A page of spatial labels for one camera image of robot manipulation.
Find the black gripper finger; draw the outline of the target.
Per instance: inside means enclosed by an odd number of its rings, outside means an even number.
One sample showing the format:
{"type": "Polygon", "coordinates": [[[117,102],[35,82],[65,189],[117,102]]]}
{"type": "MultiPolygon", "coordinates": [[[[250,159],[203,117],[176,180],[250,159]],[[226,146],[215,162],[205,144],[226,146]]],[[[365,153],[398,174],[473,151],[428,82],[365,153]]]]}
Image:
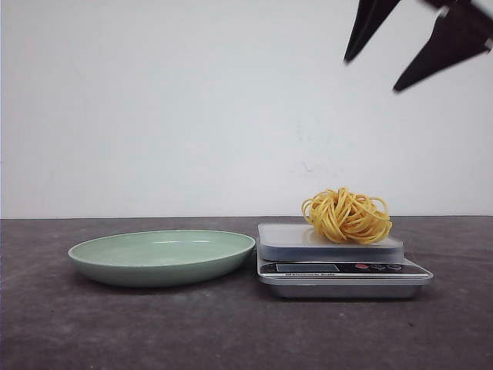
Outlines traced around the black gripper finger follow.
{"type": "Polygon", "coordinates": [[[399,0],[360,0],[344,61],[351,62],[394,10],[399,0]]]}
{"type": "Polygon", "coordinates": [[[430,5],[440,11],[431,36],[395,83],[395,92],[491,51],[489,12],[474,2],[432,2],[430,5]]]}

